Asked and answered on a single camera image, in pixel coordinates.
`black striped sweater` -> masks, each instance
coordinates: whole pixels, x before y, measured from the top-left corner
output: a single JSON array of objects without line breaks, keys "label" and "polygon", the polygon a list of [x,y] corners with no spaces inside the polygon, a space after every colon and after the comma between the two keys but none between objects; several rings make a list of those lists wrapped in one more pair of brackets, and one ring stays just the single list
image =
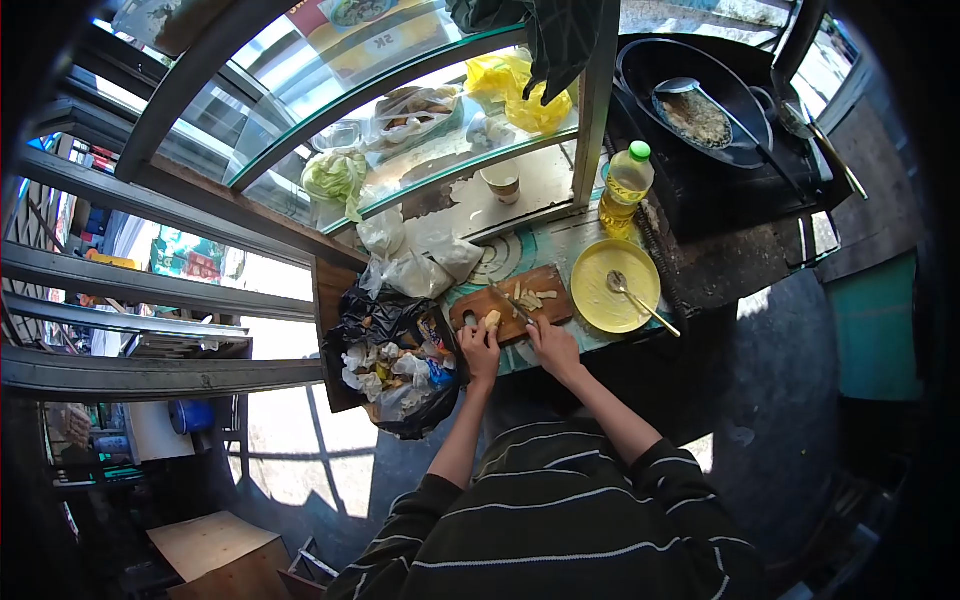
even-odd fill
[{"label": "black striped sweater", "polygon": [[763,565],[686,450],[627,468],[594,420],[532,423],[465,492],[426,475],[327,597],[759,598]]}]

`wooden cutting board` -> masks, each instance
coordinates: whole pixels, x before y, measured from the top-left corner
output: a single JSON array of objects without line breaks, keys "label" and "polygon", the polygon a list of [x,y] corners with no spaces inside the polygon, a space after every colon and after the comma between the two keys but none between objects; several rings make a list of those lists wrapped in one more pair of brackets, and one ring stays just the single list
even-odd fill
[{"label": "wooden cutting board", "polygon": [[[546,315],[550,323],[557,324],[573,317],[573,302],[570,301],[570,295],[566,292],[564,281],[560,278],[560,272],[557,271],[557,265],[538,267],[518,276],[497,281],[494,285],[510,294],[512,298],[518,281],[521,290],[531,290],[533,292],[554,290],[557,292],[556,298],[540,300],[543,302],[543,308],[530,311],[530,316],[534,319],[540,315]],[[496,341],[499,344],[508,344],[527,335],[526,322],[523,321],[523,317],[517,315],[514,319],[514,307],[507,299],[489,288],[477,290],[454,302],[453,306],[450,307],[450,323],[454,330],[459,330],[467,323],[464,319],[465,314],[472,311],[474,318],[479,321],[486,318],[492,310],[498,310],[503,315],[500,318],[500,327],[496,332]]]}]

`dark cloth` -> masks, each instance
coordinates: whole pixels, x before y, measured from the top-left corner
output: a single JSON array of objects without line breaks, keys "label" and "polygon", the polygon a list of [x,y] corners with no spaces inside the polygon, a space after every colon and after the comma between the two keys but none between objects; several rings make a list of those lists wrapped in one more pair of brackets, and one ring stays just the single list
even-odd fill
[{"label": "dark cloth", "polygon": [[667,440],[625,466],[596,421],[531,423],[470,488],[426,475],[331,584],[331,599],[759,598],[764,571]]},{"label": "dark cloth", "polygon": [[600,33],[603,3],[613,0],[446,0],[453,22],[466,34],[478,34],[525,22],[534,62],[523,89],[530,99],[546,82],[540,103],[546,106],[587,67]]}]

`person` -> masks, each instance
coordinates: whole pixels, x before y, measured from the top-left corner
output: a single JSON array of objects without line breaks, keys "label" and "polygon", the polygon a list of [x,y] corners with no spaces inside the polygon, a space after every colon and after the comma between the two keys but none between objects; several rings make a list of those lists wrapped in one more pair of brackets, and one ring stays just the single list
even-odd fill
[{"label": "person", "polygon": [[449,435],[327,597],[762,597],[760,558],[693,455],[593,378],[572,335],[538,325],[540,364],[594,419],[507,430],[471,480],[500,348],[483,320],[464,327],[470,382]]}]

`blue container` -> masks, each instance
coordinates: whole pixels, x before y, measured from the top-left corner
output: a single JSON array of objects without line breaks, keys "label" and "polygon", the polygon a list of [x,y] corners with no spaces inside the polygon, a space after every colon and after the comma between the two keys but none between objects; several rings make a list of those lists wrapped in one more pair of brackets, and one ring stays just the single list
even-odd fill
[{"label": "blue container", "polygon": [[170,423],[180,435],[213,426],[213,407],[205,400],[170,400]]},{"label": "blue container", "polygon": [[97,452],[103,454],[129,454],[130,440],[127,436],[113,436],[109,438],[97,438],[93,442],[93,447]]}]

